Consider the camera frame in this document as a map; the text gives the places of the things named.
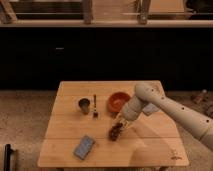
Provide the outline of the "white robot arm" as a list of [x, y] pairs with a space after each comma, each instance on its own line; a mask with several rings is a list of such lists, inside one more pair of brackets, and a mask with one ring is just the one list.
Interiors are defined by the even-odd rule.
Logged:
[[213, 119], [161, 95], [145, 81], [134, 86], [133, 96], [123, 105], [115, 123], [126, 126], [128, 122], [136, 121], [148, 104], [153, 104], [165, 112], [195, 139], [213, 151]]

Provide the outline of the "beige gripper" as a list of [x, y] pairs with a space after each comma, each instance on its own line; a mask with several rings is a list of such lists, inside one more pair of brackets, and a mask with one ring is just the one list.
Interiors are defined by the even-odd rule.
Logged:
[[125, 119], [124, 116], [121, 113], [118, 113], [115, 120], [114, 120], [114, 125], [117, 128], [119, 128], [121, 131], [127, 129], [132, 124], [133, 124], [133, 122]]

